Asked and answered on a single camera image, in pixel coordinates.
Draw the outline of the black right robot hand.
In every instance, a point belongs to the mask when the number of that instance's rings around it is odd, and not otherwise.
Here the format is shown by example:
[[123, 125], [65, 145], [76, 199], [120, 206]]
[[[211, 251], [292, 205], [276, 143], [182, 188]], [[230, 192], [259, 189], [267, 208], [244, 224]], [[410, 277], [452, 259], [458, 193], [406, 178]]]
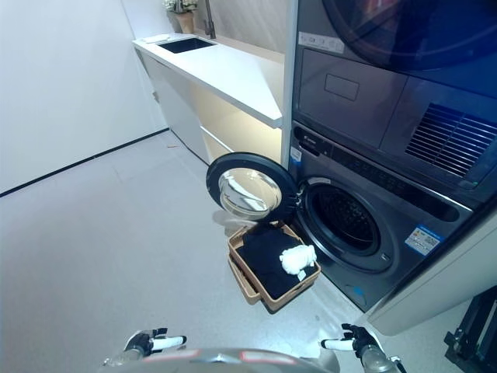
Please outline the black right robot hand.
[[361, 357], [366, 347], [377, 347], [381, 345], [377, 338], [363, 326], [349, 323], [341, 325], [343, 337], [338, 339], [323, 339], [319, 343], [323, 349], [338, 351], [353, 351], [356, 357]]

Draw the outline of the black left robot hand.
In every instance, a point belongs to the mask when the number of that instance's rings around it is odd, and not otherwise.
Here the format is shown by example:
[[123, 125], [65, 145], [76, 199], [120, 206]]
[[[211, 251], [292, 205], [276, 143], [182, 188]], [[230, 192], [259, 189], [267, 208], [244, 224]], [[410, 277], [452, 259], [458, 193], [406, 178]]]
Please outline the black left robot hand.
[[186, 336], [167, 336], [167, 328], [137, 331], [125, 345], [124, 351], [137, 350], [143, 356], [149, 356], [172, 347], [181, 347], [187, 341]]

